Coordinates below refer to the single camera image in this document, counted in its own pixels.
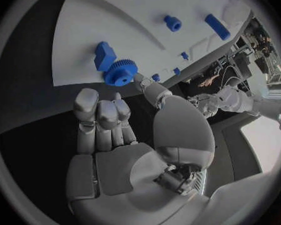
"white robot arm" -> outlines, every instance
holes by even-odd
[[[265,116],[276,120],[281,129],[281,100],[248,96],[244,91],[230,85],[215,94],[199,94],[187,98],[206,117],[212,117],[221,109],[226,112],[247,112],[253,116]]]

